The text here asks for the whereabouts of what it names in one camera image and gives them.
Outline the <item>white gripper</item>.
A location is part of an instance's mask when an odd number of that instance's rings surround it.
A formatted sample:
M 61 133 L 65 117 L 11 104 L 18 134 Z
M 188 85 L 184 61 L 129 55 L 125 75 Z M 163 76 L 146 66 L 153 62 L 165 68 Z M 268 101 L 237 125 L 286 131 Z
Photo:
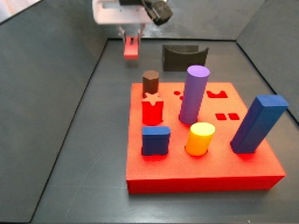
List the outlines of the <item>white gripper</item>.
M 119 0 L 93 0 L 93 12 L 98 24 L 119 25 L 118 35 L 122 37 L 123 41 L 127 41 L 127 32 L 122 25 L 141 24 L 138 37 L 142 39 L 145 36 L 146 24 L 153 22 L 143 6 L 122 6 Z

